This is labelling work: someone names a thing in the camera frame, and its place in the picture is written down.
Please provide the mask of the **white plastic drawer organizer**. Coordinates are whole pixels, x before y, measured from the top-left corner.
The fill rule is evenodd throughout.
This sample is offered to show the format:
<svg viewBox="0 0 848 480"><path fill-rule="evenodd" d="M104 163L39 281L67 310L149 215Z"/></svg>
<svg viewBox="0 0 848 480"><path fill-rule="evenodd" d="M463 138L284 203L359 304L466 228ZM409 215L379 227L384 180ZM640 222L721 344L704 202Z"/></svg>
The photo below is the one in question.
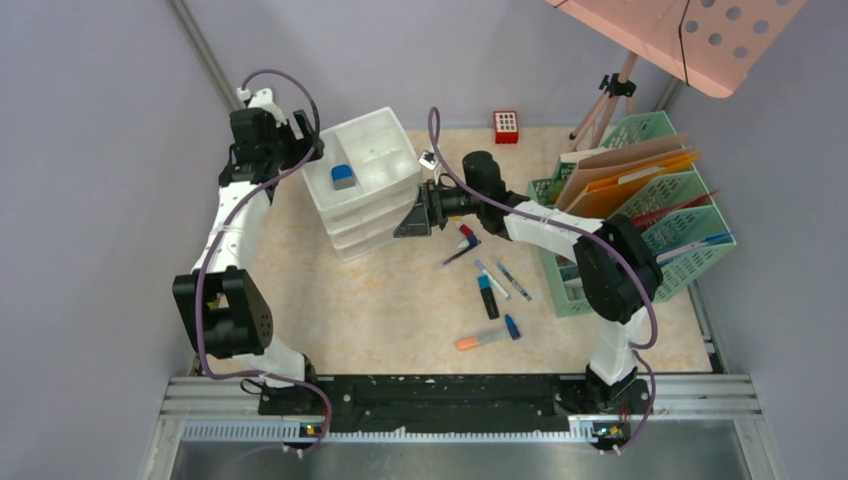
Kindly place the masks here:
<svg viewBox="0 0 848 480"><path fill-rule="evenodd" d="M394 111L386 106L321 131L324 154L301 169L303 178L341 261L382 248L409 212L422 181L413 145ZM331 168L350 164L353 188L336 191Z"/></svg>

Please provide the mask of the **orange folder binder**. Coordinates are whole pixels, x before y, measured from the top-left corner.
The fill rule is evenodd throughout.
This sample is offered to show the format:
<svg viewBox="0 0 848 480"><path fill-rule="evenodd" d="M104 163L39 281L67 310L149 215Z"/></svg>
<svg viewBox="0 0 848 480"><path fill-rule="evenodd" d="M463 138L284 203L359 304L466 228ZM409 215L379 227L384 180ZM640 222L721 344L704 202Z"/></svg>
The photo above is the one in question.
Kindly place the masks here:
<svg viewBox="0 0 848 480"><path fill-rule="evenodd" d="M614 173L603 173L580 189L563 210L584 218L608 218L649 181L688 169L699 155L696 150L678 149L632 162Z"/></svg>

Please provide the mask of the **red plastic folder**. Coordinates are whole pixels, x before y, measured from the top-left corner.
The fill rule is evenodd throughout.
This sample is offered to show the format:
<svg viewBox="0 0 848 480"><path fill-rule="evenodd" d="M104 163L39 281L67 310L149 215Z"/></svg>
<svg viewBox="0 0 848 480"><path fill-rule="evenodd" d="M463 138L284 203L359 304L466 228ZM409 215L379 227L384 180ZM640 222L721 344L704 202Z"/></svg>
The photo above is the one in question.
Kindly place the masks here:
<svg viewBox="0 0 848 480"><path fill-rule="evenodd" d="M640 231L645 231L673 212L685 208L701 206L705 203L710 202L712 197L718 192L719 189L708 191L707 193L693 197L689 200L632 217L631 220Z"/></svg>

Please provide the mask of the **green plastic file rack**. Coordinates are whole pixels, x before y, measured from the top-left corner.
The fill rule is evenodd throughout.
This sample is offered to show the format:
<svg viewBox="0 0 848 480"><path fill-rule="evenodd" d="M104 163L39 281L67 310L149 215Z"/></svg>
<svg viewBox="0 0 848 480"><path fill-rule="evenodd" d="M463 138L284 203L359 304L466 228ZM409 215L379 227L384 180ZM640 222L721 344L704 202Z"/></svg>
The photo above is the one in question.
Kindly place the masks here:
<svg viewBox="0 0 848 480"><path fill-rule="evenodd" d="M601 146L617 148L677 133L663 111L634 114L622 120ZM575 168L576 160L560 160L553 177L529 182L527 194L544 206L553 206L556 196ZM695 244L695 248L670 259L660 259L664 281L657 289L656 303L670 300L698 279L737 244L734 233L708 193L700 173L689 166L679 173L661 175L630 197L616 213L637 223L642 238L654 254L667 254ZM591 313L574 262L539 247L539 257L548 282L554 311L565 318Z"/></svg>

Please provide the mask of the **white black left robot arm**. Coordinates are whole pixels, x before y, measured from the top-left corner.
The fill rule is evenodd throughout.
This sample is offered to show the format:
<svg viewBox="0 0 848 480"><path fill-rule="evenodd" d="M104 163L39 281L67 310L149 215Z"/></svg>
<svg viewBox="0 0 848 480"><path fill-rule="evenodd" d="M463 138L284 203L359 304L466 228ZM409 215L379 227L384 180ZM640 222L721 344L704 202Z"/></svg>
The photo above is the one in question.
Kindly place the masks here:
<svg viewBox="0 0 848 480"><path fill-rule="evenodd" d="M230 114L233 142L218 176L215 221L200 258L175 277L172 293L205 376L226 377L210 358L240 360L243 377L283 389L283 401L303 414L317 407L321 388L308 358L275 336L270 307L249 273L276 186L323 155L318 109L297 110L293 118L278 120L259 107Z"/></svg>

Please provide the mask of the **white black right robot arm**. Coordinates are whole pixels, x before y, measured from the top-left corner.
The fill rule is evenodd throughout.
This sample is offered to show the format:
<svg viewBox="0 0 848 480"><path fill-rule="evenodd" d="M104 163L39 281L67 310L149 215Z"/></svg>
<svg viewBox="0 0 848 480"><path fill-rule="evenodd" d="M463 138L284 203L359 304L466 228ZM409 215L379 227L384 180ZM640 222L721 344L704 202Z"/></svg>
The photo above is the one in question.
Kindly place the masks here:
<svg viewBox="0 0 848 480"><path fill-rule="evenodd" d="M462 160L463 180L448 187L419 185L395 238L424 237L456 216L474 215L488 233L540 247L576 264L586 300L602 319L586 369L586 397L612 412L627 397L637 371L636 328L654 315L651 304L662 271L630 217L582 218L540 205L509 190L488 151Z"/></svg>

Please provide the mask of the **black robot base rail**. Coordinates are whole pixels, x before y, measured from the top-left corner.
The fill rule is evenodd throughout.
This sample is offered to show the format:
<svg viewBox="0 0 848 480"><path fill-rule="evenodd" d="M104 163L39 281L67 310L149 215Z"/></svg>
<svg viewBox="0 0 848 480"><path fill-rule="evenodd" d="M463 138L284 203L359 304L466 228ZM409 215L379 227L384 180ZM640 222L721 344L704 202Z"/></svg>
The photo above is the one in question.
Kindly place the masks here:
<svg viewBox="0 0 848 480"><path fill-rule="evenodd" d="M485 410L563 409L569 414L641 414L650 387L635 376L622 386L589 381L584 375L341 375L319 377L313 383L330 400L333 416L398 419L471 415Z"/></svg>

